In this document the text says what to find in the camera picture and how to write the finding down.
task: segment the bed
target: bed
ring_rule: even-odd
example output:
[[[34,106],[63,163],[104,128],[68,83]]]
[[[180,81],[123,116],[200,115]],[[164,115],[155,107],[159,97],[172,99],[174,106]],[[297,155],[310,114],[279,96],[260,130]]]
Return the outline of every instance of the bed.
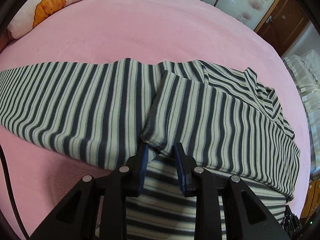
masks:
[[[320,56],[312,49],[301,56],[292,55],[284,58],[284,64],[295,82],[307,114],[311,148],[310,177],[312,180],[317,180],[320,177],[320,127],[318,124],[320,114]]]
[[[310,143],[294,81],[269,44],[211,5],[199,0],[83,0],[7,46],[0,54],[0,71],[39,62],[103,64],[127,57],[147,64],[201,59],[240,71],[250,67],[259,82],[275,88],[301,151],[294,200],[289,203],[300,215],[308,189]],[[109,173],[23,141],[2,126],[0,143],[29,234],[79,178]],[[5,188],[2,172],[0,186]],[[22,238],[5,190],[0,192],[0,209]]]

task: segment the striped shirt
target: striped shirt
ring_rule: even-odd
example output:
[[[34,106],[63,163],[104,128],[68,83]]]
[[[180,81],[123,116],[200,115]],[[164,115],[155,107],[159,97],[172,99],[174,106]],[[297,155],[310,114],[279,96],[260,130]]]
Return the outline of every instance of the striped shirt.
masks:
[[[146,190],[128,200],[129,239],[192,239],[195,200],[182,197],[168,157],[175,141],[212,172],[248,178],[279,221],[299,170],[275,91],[250,69],[200,60],[6,70],[0,122],[31,143],[110,170],[135,155],[141,140],[149,143]]]

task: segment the metal screw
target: metal screw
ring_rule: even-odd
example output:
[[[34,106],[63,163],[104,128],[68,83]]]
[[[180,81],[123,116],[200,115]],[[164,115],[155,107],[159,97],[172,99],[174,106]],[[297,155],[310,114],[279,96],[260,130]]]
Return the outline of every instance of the metal screw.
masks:
[[[239,178],[239,176],[233,175],[233,176],[231,177],[231,180],[232,180],[233,182],[235,182],[235,183],[238,183],[238,182],[240,181],[240,178]]]
[[[92,176],[90,176],[90,175],[85,175],[85,176],[82,178],[82,180],[83,180],[84,182],[89,182],[89,181],[92,180]]]
[[[194,170],[196,173],[202,173],[202,172],[204,172],[204,169],[203,169],[202,167],[200,167],[200,166],[195,167],[193,170]]]
[[[121,166],[120,168],[119,168],[119,171],[120,172],[128,172],[130,170],[130,168],[128,167],[128,166]]]

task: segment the wooden frame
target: wooden frame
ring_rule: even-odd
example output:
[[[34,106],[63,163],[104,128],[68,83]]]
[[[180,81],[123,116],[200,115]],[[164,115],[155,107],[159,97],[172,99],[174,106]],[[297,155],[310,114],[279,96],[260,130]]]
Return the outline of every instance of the wooden frame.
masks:
[[[264,15],[264,17],[262,18],[262,20],[259,22],[259,24],[257,25],[257,27],[254,29],[254,32],[257,33],[258,30],[260,30],[260,28],[262,27],[262,25],[266,22],[266,20],[268,19],[268,17],[270,16],[270,14],[272,13],[272,11],[274,10],[274,8],[277,6],[278,2],[280,0],[275,0],[273,2],[273,4],[270,6],[269,10],[266,12],[266,14]]]
[[[310,20],[306,23],[306,25],[303,27],[303,29],[301,30],[301,32],[298,34],[298,36],[293,40],[293,42],[291,42],[290,46],[286,49],[286,51],[280,56],[282,57],[283,55],[285,55],[289,50],[291,50],[291,47],[294,47],[293,44],[300,39],[300,37],[302,37],[302,35],[304,34],[304,30],[307,28],[308,24],[310,23]]]

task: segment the pink bed sheet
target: pink bed sheet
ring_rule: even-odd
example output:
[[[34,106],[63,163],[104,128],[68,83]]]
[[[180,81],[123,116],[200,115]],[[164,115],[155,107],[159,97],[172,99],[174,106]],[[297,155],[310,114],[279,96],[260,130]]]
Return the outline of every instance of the pink bed sheet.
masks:
[[[282,60],[262,38],[236,19],[199,0],[84,0],[62,9],[0,54],[0,70],[49,62],[107,63],[131,57],[155,64],[201,59],[243,71],[274,87],[301,150],[290,203],[298,216],[310,171],[307,119]],[[17,138],[0,126],[12,187],[31,234],[63,195],[85,174],[102,171]],[[22,237],[0,171],[0,208]]]

